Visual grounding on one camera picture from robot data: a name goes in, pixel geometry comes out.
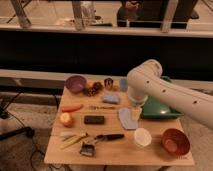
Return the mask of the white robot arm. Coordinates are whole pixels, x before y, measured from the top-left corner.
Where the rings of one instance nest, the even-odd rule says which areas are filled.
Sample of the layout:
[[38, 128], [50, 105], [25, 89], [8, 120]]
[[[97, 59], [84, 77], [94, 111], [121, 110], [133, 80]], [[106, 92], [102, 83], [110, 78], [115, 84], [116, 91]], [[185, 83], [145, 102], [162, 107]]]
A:
[[127, 74], [127, 97], [143, 105], [149, 96], [213, 130], [213, 96], [161, 79], [162, 66], [149, 59]]

